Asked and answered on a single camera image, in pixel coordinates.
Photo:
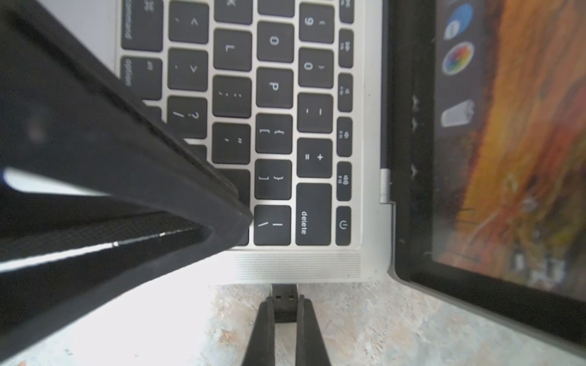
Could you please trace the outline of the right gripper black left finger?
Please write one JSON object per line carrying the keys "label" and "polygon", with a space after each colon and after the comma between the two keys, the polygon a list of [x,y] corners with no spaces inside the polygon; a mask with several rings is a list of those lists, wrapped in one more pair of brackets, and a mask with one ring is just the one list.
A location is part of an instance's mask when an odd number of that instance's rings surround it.
{"label": "right gripper black left finger", "polygon": [[259,305],[242,366],[275,366],[275,308],[272,297]]}

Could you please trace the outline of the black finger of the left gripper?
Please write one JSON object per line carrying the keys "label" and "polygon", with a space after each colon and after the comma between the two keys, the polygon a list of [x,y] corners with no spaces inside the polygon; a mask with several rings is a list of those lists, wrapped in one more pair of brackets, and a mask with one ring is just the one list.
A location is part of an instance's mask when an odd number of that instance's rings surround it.
{"label": "black finger of the left gripper", "polygon": [[[1,4],[1,357],[234,247],[235,187],[121,81],[114,5]],[[65,26],[78,18],[93,39]]]}

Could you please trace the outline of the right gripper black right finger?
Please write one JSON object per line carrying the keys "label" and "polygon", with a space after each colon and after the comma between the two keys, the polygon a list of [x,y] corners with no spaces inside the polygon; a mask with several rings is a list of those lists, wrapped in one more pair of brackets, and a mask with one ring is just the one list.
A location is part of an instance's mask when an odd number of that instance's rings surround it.
{"label": "right gripper black right finger", "polygon": [[299,297],[296,323],[295,364],[297,366],[330,366],[331,361],[313,303],[304,295]]}

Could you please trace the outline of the black usb mouse receiver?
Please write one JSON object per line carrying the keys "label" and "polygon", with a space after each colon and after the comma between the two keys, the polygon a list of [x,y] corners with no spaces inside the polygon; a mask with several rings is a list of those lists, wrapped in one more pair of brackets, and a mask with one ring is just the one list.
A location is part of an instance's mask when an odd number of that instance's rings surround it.
{"label": "black usb mouse receiver", "polygon": [[293,284],[272,285],[271,298],[276,323],[295,323],[298,312],[298,286]]}

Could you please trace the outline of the silver laptop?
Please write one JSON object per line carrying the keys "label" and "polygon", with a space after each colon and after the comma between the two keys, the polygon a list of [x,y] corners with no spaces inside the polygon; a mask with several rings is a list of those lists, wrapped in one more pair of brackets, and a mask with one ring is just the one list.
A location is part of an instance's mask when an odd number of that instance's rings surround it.
{"label": "silver laptop", "polygon": [[224,283],[399,282],[585,353],[583,1],[45,1],[253,222]]}

